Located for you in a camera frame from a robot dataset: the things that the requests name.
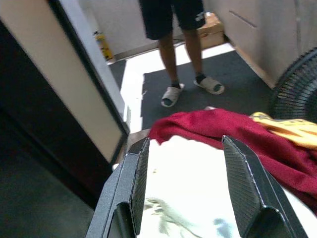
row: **black shorts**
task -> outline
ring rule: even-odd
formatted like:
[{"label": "black shorts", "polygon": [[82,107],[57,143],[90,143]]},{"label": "black shorts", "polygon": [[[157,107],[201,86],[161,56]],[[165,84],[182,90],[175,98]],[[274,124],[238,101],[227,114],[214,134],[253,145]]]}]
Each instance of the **black shorts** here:
[{"label": "black shorts", "polygon": [[205,24],[203,0],[139,0],[147,37],[158,40],[173,30],[173,12],[183,30]]}]

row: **person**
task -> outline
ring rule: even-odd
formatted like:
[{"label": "person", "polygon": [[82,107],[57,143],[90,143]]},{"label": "person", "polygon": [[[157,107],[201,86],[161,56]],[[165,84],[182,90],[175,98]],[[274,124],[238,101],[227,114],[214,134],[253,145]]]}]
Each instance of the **person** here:
[{"label": "person", "polygon": [[187,53],[195,70],[194,83],[211,94],[221,94],[224,86],[206,76],[202,69],[202,49],[197,29],[205,24],[203,0],[139,0],[147,38],[158,40],[159,52],[171,79],[171,86],[162,97],[164,107],[177,102],[184,84],[177,76],[175,49],[173,45],[173,12],[179,21]]}]

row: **white logo on shorts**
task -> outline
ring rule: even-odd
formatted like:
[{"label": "white logo on shorts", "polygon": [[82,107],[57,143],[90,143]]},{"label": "white logo on shorts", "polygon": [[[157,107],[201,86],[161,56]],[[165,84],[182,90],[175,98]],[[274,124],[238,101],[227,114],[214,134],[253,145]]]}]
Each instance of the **white logo on shorts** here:
[{"label": "white logo on shorts", "polygon": [[204,18],[204,12],[202,11],[201,13],[197,14],[196,21],[201,21],[203,20],[203,18]]}]

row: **black sock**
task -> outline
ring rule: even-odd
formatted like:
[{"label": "black sock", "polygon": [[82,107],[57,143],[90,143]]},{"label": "black sock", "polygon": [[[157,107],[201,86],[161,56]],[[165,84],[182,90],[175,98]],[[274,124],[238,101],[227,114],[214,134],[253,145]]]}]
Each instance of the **black sock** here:
[{"label": "black sock", "polygon": [[202,74],[196,76],[196,82],[197,82],[198,84],[200,84],[201,81],[203,81],[205,78],[206,78],[206,76],[202,73]]},{"label": "black sock", "polygon": [[172,83],[172,87],[180,89],[179,83]]}]

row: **fire extinguisher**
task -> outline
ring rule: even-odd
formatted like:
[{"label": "fire extinguisher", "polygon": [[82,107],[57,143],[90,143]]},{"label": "fire extinguisher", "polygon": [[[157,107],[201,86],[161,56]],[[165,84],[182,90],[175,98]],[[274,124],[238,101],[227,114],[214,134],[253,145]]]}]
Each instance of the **fire extinguisher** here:
[{"label": "fire extinguisher", "polygon": [[94,37],[97,40],[99,48],[100,48],[101,52],[103,53],[103,56],[105,57],[105,59],[106,60],[113,59],[113,54],[112,54],[111,50],[109,49],[108,43],[106,42],[105,35],[102,34],[101,32],[95,31]]}]

